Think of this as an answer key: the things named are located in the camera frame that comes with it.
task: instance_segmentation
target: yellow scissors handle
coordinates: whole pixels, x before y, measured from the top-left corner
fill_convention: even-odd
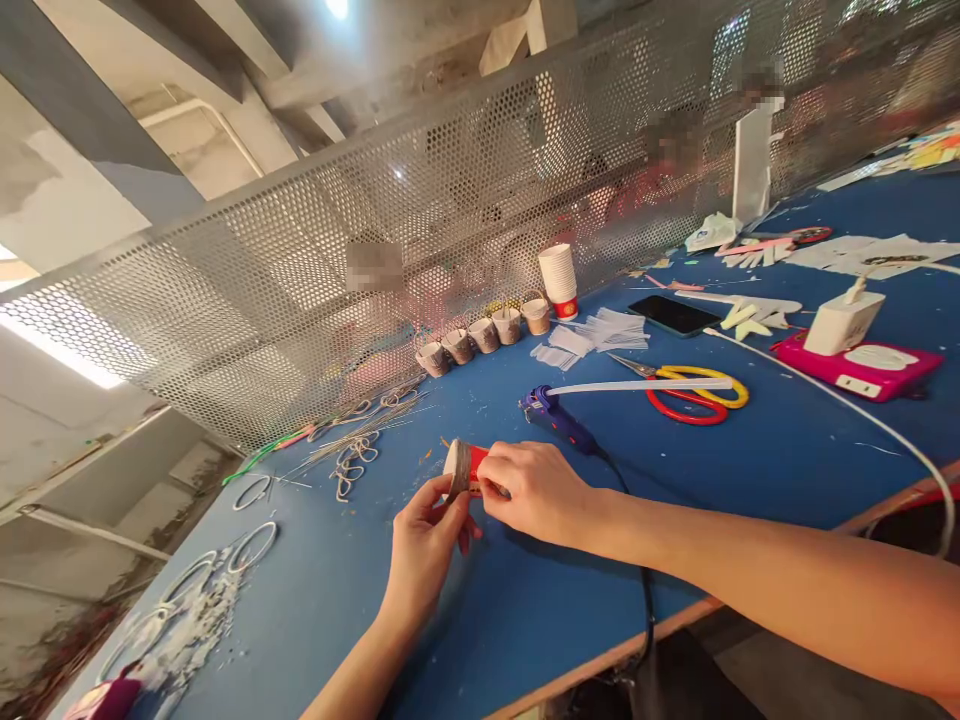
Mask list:
[[[730,377],[726,373],[722,373],[719,370],[711,370],[709,368],[698,368],[690,367],[688,365],[664,365],[662,368],[657,370],[657,375],[663,378],[670,378],[671,380],[683,380],[686,377],[686,374],[690,375],[704,375],[706,377],[715,377],[715,378],[730,378],[733,380],[733,391],[737,394],[735,400],[727,400],[727,398],[722,398],[719,395],[714,395],[709,390],[694,390],[697,395],[700,397],[705,397],[707,400],[711,400],[715,403],[723,405],[724,407],[730,408],[731,410],[737,410],[742,408],[750,400],[750,392],[747,390],[746,386],[741,383],[736,378]]]

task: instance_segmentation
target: metal mesh railing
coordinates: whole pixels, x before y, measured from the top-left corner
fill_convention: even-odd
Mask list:
[[[960,102],[960,3],[655,0],[6,293],[2,312],[250,449],[415,368],[417,333],[581,291],[729,212],[734,123],[782,76],[773,195]],[[351,241],[403,289],[348,292]]]

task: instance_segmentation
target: white ring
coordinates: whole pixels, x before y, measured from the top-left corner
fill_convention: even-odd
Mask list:
[[[197,570],[199,570],[201,567],[206,566],[210,568],[210,570],[209,572],[207,572],[206,576],[200,582],[200,584],[203,585],[207,581],[207,579],[210,577],[210,575],[213,573],[213,563],[217,559],[217,554],[218,553],[216,550],[210,550],[208,552],[205,552],[196,560],[194,560],[193,563],[190,565],[190,567],[188,567],[186,570],[180,573],[180,577],[178,577],[172,583],[167,585],[167,589],[163,591],[163,595],[160,598],[160,604],[173,605],[174,603],[181,600],[183,596],[186,595],[194,586],[189,585],[187,589],[184,590],[182,593],[171,597],[171,595],[173,595],[174,590],[176,590],[181,585],[183,585],[183,583],[187,580],[187,578],[193,575]]]
[[[257,533],[259,533],[264,528],[270,528],[270,536],[267,538],[267,541],[263,544],[263,547],[260,548],[260,550],[252,558],[247,560],[243,565],[241,565],[240,567],[235,567],[234,565],[237,559],[240,557],[243,551],[246,550],[247,545],[249,545],[250,541],[253,540],[253,538],[257,535]],[[278,530],[279,528],[277,527],[277,524],[273,521],[270,521],[270,522],[265,522],[263,525],[261,525],[256,530],[254,530],[252,533],[247,535],[247,537],[244,538],[243,542],[241,542],[237,546],[237,549],[233,551],[233,555],[230,556],[230,562],[227,563],[227,572],[241,573],[244,570],[246,570],[248,567],[253,565],[255,562],[257,562],[260,558],[262,558],[267,553],[267,550],[269,550],[270,547],[273,545],[273,541],[277,539]]]
[[[150,642],[147,643],[147,647],[140,655],[140,658],[146,657],[147,653],[156,647],[157,642],[161,637],[163,637],[163,631],[166,629],[167,621],[171,617],[171,610],[172,608],[169,605],[157,605],[130,627],[130,629],[127,631],[127,634],[123,636],[123,640],[121,640],[120,644],[114,648],[113,652],[110,654],[110,657],[107,658],[107,661],[100,668],[100,672],[97,674],[97,685],[102,685],[104,682],[106,682],[107,673],[110,672],[117,660],[120,659],[120,655],[123,654],[124,650],[127,650],[130,647],[132,641],[137,640],[137,636],[139,636],[140,633],[143,632],[144,628],[146,628],[147,622],[152,620],[155,616],[160,616],[160,629],[157,631],[157,634],[154,637],[150,638]]]
[[[248,502],[245,502],[243,505],[241,505],[241,504],[240,504],[240,501],[243,500],[244,496],[245,496],[248,492],[250,492],[250,490],[252,490],[254,487],[256,487],[256,486],[257,486],[257,483],[263,482],[264,480],[266,480],[266,482],[264,483],[264,485],[263,485],[263,490],[260,491],[260,494],[257,495],[257,496],[255,496],[255,497],[253,498],[253,500],[250,500],[250,501],[248,501]],[[240,495],[237,496],[236,502],[233,503],[233,509],[234,509],[234,511],[237,511],[237,510],[245,510],[246,508],[248,508],[248,507],[250,507],[251,505],[253,505],[257,500],[259,500],[260,498],[262,498],[262,497],[266,494],[267,490],[270,488],[270,483],[271,483],[271,482],[273,482],[273,475],[261,475],[261,476],[258,477],[256,480],[254,480],[252,483],[250,483],[249,485],[247,485],[247,487],[244,489],[244,491],[243,491],[242,493],[240,493]]]

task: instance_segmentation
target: smartphone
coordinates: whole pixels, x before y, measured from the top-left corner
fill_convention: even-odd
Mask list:
[[[643,315],[657,327],[680,337],[692,337],[705,327],[719,325],[722,319],[719,315],[664,295],[648,295],[633,303],[628,310],[635,315]]]

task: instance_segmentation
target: white charger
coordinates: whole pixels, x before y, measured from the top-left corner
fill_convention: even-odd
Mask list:
[[[886,295],[865,292],[857,282],[843,295],[817,310],[803,349],[817,355],[838,355],[860,343],[880,312]]]

